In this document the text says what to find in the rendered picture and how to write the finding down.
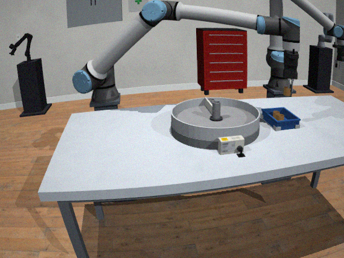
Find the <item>wooden floor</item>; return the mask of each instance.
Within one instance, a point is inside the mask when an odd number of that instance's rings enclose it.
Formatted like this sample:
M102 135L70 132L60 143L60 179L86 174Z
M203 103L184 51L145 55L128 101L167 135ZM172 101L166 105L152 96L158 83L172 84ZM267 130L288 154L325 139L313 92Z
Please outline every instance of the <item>wooden floor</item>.
M314 96L295 87L297 96ZM344 92L331 86L344 101ZM265 98L262 87L209 96ZM119 108L177 104L200 90L121 96ZM89 99L54 103L42 116L0 110L0 257L76 257L57 203L37 191L72 113L92 112ZM73 204L90 257L344 257L344 167L279 183L203 195L108 204L99 222L91 203Z

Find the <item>metal cylinder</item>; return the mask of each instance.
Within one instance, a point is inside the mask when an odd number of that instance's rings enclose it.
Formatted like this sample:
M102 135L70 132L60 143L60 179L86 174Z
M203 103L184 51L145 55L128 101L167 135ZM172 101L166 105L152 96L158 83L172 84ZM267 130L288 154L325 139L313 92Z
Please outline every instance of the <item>metal cylinder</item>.
M210 117L212 121L221 121L221 103L219 101L212 101L212 116Z

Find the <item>table leg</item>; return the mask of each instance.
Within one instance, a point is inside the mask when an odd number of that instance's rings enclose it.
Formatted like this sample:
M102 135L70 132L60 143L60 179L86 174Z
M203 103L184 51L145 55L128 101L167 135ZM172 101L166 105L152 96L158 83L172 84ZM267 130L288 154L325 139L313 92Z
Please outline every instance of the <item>table leg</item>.
M103 212L103 207L101 206L101 203L99 202L94 202L94 209L95 209L95 214L97 216L97 219L103 220L104 219L104 212Z
M70 201L58 201L63 221L65 223L69 238L72 242L75 254L78 258L89 258L83 236L81 235L77 218Z
M320 172L321 172L321 170L313 172L312 181L311 181L311 187L312 188L317 187L317 182L319 181Z

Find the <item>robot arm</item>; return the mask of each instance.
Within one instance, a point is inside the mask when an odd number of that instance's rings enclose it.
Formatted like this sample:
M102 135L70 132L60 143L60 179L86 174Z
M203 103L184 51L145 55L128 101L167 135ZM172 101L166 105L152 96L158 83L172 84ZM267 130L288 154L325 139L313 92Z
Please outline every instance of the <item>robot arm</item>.
M299 51L299 21L284 17L282 19L221 10L209 7L183 5L180 2L153 0L146 3L131 21L126 31L116 38L97 59L73 76L73 84L81 93L90 92L100 87L108 71L114 64L146 33L162 20L201 20L219 24L257 30L260 34L283 36L283 48L286 51Z

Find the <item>black pedestal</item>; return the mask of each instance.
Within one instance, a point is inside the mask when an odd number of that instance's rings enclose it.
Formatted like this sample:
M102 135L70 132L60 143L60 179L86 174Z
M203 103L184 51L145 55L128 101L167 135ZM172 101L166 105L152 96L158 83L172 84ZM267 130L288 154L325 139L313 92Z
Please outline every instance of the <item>black pedestal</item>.
M20 117L44 115L51 104L46 103L42 59L19 63L17 70L24 108Z
M332 70L332 49L310 46L308 85L305 88L314 93L333 93L330 90Z

